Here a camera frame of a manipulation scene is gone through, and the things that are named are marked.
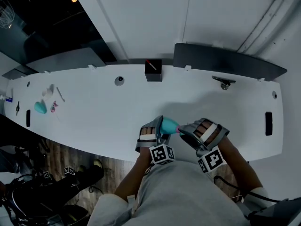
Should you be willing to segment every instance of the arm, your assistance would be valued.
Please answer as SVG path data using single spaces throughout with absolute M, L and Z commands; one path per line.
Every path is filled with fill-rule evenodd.
M 262 187 L 255 171 L 246 162 L 238 149 L 230 142 L 227 137 L 224 137 L 219 143 L 219 149 L 223 158 L 231 168 L 238 187 L 246 191 L 251 191 L 257 187 Z
M 145 171 L 150 166 L 150 163 L 151 154 L 149 148 L 140 148 L 140 156 L 138 157 L 134 167 L 122 180 L 114 194 L 125 201 L 127 201 L 127 196 L 137 196 L 141 181 L 143 179 Z

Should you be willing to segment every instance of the white wall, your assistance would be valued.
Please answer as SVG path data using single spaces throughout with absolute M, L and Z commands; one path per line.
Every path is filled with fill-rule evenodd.
M 301 9 L 294 16 L 301 16 Z M 270 61 L 288 70 L 277 79 L 281 86 L 284 110 L 283 152 L 250 162 L 269 196 L 274 199 L 301 197 L 301 24 L 295 26 L 299 27 L 297 32 L 293 32 L 290 26 L 286 27 L 279 37 L 286 33 L 289 33 L 289 37 L 283 37 L 282 46 L 274 53 L 269 53 Z
M 190 0 L 184 41 L 237 50 L 273 0 Z
M 178 42 L 236 50 L 274 0 L 79 0 L 118 60 L 173 58 Z

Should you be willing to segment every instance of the gray shirt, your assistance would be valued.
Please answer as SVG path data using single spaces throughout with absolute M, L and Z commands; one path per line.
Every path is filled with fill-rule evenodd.
M 255 192 L 267 196 L 263 188 Z M 271 204 L 253 196 L 245 198 L 252 210 Z M 88 226 L 200 226 L 250 225 L 239 207 L 201 168 L 190 162 L 155 165 L 146 175 L 138 194 L 138 208 L 113 194 L 105 194 L 93 211 Z

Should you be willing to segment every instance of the black cable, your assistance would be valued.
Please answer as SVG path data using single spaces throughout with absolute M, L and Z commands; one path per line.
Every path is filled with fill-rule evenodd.
M 75 206 L 78 202 L 79 202 L 79 195 L 78 195 L 76 203 L 73 206 Z
M 146 172 L 145 172 L 144 176 L 146 176 L 146 175 L 148 175 L 148 174 L 149 174 L 149 172 L 151 171 L 151 168 L 152 168 L 154 165 L 155 165 L 155 164 L 151 164 L 151 165 L 150 165 L 150 167 L 149 167 L 149 168 L 147 168 L 147 170 L 146 170 Z
M 93 188 L 99 190 L 102 194 L 104 194 L 104 193 L 102 192 L 101 189 L 99 189 L 98 187 L 95 187 L 95 186 L 90 186 L 90 187 L 89 187 L 89 193 L 92 193 L 92 192 L 93 192 Z
M 215 176 L 215 177 L 213 178 L 214 184 L 215 184 L 215 181 L 216 181 L 217 179 L 222 180 L 222 181 L 223 181 L 225 184 L 227 184 L 228 186 L 231 186 L 231 187 L 233 187 L 233 188 L 235 188 L 235 189 L 237 189 L 237 190 L 239 190 L 239 191 L 241 191 L 241 192 L 244 192 L 244 193 L 246 193 L 246 194 L 252 195 L 252 196 L 254 196 L 254 197 L 257 197 L 257 198 L 260 198 L 260 199 L 263 199 L 263 200 L 266 200 L 266 201 L 270 201 L 270 202 L 280 202 L 279 200 L 274 200 L 274 199 L 266 198 L 266 197 L 261 196 L 261 195 L 259 195 L 259 194 L 255 194 L 255 193 L 249 192 L 249 191 L 247 191 L 247 190 L 241 189 L 241 188 L 239 188 L 239 187 L 237 187 L 237 186 L 234 186 L 233 184 L 231 184 L 231 183 L 227 182 L 225 179 L 223 179 L 221 176 Z

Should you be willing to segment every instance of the teal object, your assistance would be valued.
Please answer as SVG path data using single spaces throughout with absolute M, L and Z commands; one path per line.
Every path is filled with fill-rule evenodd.
M 41 102 L 36 102 L 34 104 L 34 110 L 41 114 L 46 114 L 46 112 L 47 112 L 47 108 L 46 108 L 45 104 L 41 103 Z
M 175 133 L 178 133 L 178 131 L 177 131 L 178 127 L 179 127 L 179 124 L 177 122 L 164 116 L 161 127 L 160 127 L 160 133 L 161 134 L 175 134 Z

